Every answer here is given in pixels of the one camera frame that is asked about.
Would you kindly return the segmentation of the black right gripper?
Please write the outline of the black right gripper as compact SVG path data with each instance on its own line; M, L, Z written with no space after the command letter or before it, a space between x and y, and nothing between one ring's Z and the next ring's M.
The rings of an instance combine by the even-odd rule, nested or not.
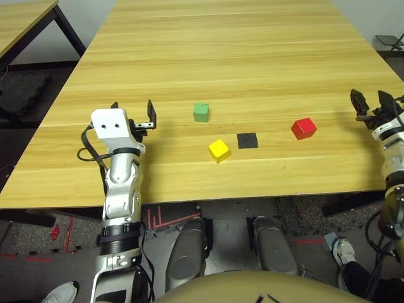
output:
M374 110L375 114L370 116L367 113L368 104L363 94L356 89L351 89L350 91L350 100L357 113L356 120L364 122L368 129L376 129L396 118L394 112L395 100L393 96L387 92L379 90L378 97L381 108L376 108Z

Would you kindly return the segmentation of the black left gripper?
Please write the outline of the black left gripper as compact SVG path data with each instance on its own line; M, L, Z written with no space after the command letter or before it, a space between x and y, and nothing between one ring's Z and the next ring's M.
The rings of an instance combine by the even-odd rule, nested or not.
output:
M117 109L118 107L119 107L118 102L114 102L110 106L111 109ZM147 133L148 129L157 128L157 114L155 112L153 103L150 99L148 100L147 114L149 117L149 122L136 123L132 119L128 120L130 132L133 135L134 139L139 143L142 143L143 138L145 136L148 136L148 133Z

